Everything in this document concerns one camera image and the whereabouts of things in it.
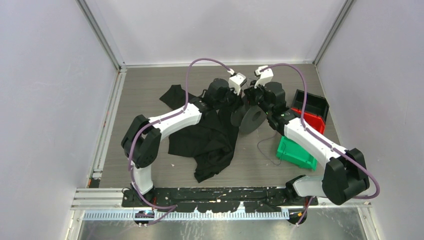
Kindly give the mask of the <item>grey plastic cable spool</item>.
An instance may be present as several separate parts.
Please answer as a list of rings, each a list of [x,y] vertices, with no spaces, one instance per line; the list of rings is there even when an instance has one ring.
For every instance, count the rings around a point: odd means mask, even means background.
[[[248,135],[262,125],[267,115],[258,105],[250,105],[246,96],[241,100],[243,105],[231,113],[230,122],[238,127],[240,134]]]

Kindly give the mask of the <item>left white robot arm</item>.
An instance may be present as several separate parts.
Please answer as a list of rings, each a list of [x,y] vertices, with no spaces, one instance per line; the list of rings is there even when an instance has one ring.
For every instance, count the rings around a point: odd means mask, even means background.
[[[228,80],[216,78],[200,96],[173,85],[161,97],[170,112],[133,119],[121,147],[128,159],[136,203],[148,207],[153,202],[152,165],[164,139],[169,139],[171,155],[195,159],[198,182],[219,174],[231,163],[239,132],[231,116],[242,105],[241,88],[245,83],[241,74]]]

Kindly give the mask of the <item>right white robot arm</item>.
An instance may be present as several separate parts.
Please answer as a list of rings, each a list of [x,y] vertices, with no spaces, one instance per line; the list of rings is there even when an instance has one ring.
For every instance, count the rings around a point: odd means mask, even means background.
[[[322,197],[335,205],[350,199],[364,199],[370,178],[362,152],[337,145],[301,119],[299,113],[287,107],[285,91],[279,82],[259,85],[252,80],[244,91],[247,102],[259,107],[269,126],[282,136],[300,145],[323,167],[322,176],[300,175],[286,183],[285,198],[299,205],[305,197]]]

